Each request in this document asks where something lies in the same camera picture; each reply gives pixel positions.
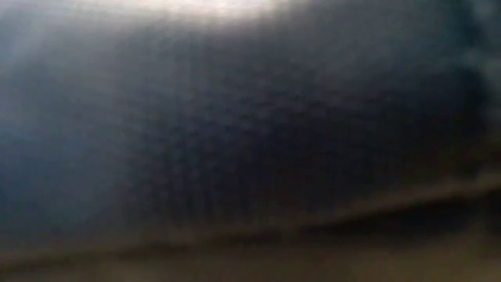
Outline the blue cushion with black edging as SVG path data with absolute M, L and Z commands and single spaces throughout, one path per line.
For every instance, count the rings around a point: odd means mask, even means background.
M 501 0 L 0 0 L 0 265 L 501 184 Z

